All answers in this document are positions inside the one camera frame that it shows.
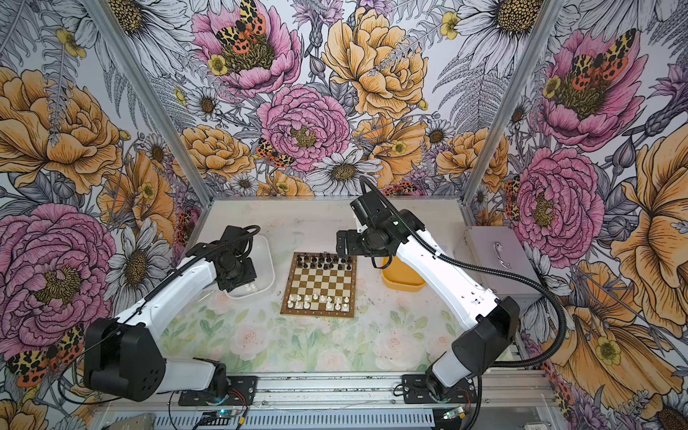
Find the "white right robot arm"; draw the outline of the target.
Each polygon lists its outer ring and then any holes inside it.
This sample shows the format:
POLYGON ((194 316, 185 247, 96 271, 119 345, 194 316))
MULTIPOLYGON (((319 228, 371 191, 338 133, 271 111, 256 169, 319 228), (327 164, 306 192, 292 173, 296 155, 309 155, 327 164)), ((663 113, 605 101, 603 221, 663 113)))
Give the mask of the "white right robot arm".
POLYGON ((398 258, 439 295, 464 329, 426 370, 426 386, 435 399, 494 366, 516 335, 518 304, 483 288, 451 263, 415 214, 397 210, 380 190, 365 192, 350 207, 358 227, 337 233, 338 255, 398 258))

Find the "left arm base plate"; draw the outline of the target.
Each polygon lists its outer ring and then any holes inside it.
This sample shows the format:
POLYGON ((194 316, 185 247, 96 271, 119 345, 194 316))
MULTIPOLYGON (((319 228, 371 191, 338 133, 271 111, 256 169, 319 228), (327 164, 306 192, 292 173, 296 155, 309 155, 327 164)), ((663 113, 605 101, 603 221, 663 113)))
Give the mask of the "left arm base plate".
POLYGON ((183 391, 177 401, 180 407, 252 406, 256 395, 257 376, 228 376, 224 391, 183 391))

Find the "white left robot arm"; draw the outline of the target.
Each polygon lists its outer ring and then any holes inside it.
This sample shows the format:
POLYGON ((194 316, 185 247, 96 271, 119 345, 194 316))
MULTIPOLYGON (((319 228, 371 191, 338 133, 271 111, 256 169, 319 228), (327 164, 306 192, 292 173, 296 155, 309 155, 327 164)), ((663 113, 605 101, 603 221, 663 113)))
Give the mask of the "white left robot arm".
POLYGON ((202 290, 254 281, 250 254, 257 225, 229 226, 220 239, 194 245, 179 267, 142 299, 112 318, 99 318, 84 335, 84 385, 129 401, 167 392, 200 392, 222 402, 229 394, 225 365, 205 358, 163 356, 158 341, 169 323, 202 290))

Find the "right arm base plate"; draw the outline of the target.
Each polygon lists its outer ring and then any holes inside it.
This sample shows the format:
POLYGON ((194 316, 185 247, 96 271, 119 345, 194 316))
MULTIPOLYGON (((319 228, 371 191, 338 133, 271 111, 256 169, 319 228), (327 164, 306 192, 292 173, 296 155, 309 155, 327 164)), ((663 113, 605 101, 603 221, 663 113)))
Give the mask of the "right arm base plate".
POLYGON ((406 404, 475 404, 477 387, 467 379, 460 379, 452 387, 446 387, 427 374, 403 374, 401 397, 406 404))

